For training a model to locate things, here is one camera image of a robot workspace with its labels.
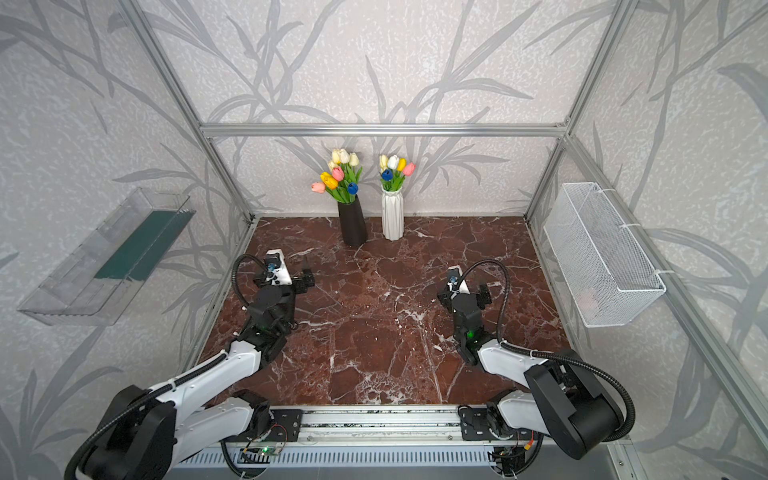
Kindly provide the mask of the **aluminium frame profile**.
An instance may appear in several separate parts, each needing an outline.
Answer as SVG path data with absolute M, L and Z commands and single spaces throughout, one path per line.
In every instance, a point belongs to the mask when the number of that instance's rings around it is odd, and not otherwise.
M 169 91 L 174 104 L 180 109 L 186 125 L 190 128 L 192 142 L 198 146 L 208 163 L 224 183 L 234 202 L 246 220 L 251 220 L 253 211 L 246 202 L 242 191 L 234 183 L 223 161 L 217 155 L 210 140 L 213 137 L 552 137 L 557 139 L 555 147 L 541 180 L 537 184 L 530 206 L 536 208 L 545 186 L 552 180 L 563 154 L 572 156 L 582 175 L 598 184 L 607 193 L 608 203 L 618 216 L 627 222 L 641 250 L 651 264 L 662 270 L 671 265 L 653 243 L 649 233 L 637 224 L 636 216 L 615 191 L 611 180 L 596 164 L 575 133 L 590 98 L 594 95 L 600 77 L 607 70 L 611 56 L 616 52 L 625 36 L 630 20 L 638 7 L 635 1 L 619 1 L 613 7 L 607 29 L 598 44 L 594 59 L 579 89 L 574 106 L 565 120 L 559 123 L 478 123 L 478 124 L 435 124 L 435 123 L 213 123 L 203 124 L 193 110 L 192 102 L 173 71 L 171 61 L 155 35 L 147 13 L 137 1 L 122 1 L 119 17 L 123 26 L 138 39 L 140 46 L 156 69 L 161 81 Z M 761 448 L 767 446 L 767 399 L 757 384 L 748 375 L 737 356 L 729 349 L 725 340 L 706 319 L 690 290 L 677 275 L 671 276 L 664 297 L 668 308 L 686 333 L 690 345 L 697 351 L 721 390 L 732 403 L 740 420 L 748 427 Z

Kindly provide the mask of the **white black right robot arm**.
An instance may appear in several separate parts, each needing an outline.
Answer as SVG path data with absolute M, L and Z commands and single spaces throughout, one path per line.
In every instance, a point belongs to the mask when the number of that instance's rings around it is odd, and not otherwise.
M 453 339 L 462 360 L 483 372 L 510 379 L 519 389 L 501 393 L 482 408 L 458 409 L 466 440 L 511 440 L 519 433 L 536 444 L 551 438 L 569 457 L 580 459 L 603 442 L 628 435 L 636 409 L 627 389 L 572 349 L 531 350 L 483 326 L 492 302 L 486 285 L 471 290 L 467 272 L 451 267 L 437 299 L 452 316 Z

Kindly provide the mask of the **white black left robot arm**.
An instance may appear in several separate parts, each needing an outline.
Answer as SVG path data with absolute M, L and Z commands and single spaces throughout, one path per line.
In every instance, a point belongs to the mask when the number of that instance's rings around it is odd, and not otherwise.
M 76 479 L 161 479 L 179 462 L 213 443 L 272 425 L 268 400 L 247 390 L 209 406 L 233 384 L 266 368 L 297 328 L 297 296 L 314 287 L 308 264 L 289 273 L 281 250 L 257 259 L 261 268 L 241 331 L 216 356 L 148 389 L 130 385 L 115 395 L 96 431 L 76 450 L 64 476 Z

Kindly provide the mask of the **clear plastic wall shelf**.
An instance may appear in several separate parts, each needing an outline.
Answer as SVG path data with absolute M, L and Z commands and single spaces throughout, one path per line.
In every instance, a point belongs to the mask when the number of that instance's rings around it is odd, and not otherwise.
M 196 210 L 188 194 L 136 188 L 18 311 L 49 326 L 111 326 Z

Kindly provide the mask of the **white ribbed ceramic vase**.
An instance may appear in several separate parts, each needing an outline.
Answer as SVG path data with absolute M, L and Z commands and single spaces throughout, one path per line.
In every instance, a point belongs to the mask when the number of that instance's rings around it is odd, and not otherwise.
M 387 240 L 399 240 L 404 234 L 404 199 L 401 191 L 382 192 L 382 231 Z

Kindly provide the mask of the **pink yellow tulip bundle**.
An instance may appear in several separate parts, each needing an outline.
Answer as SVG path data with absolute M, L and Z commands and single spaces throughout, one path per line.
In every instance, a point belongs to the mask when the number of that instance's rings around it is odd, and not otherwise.
M 328 193 L 338 203 L 351 203 L 356 195 L 350 195 L 347 187 L 354 183 L 351 179 L 350 168 L 346 164 L 336 166 L 330 172 L 321 174 L 321 181 L 313 183 L 311 190 L 315 193 Z

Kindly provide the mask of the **black cylindrical vase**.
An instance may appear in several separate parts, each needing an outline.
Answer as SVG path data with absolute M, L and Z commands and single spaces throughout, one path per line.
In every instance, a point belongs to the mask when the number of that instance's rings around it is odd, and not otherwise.
M 338 203 L 337 209 L 344 243 L 352 248 L 359 248 L 367 241 L 367 228 L 360 198 L 356 196 L 351 203 Z

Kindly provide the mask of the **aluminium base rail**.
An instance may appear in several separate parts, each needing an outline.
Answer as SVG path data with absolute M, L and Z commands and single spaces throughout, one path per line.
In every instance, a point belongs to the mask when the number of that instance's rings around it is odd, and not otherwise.
M 533 417 L 534 404 L 523 398 L 514 404 L 515 418 L 522 423 L 504 433 L 494 433 L 483 407 L 457 405 L 330 405 L 279 406 L 261 436 L 290 446 L 316 447 L 427 447 L 458 445 L 521 446 L 535 432 L 546 432 L 541 419 Z M 243 441 L 251 418 L 247 404 L 230 399 L 212 411 L 194 413 L 176 428 L 177 446 L 186 458 L 230 437 Z

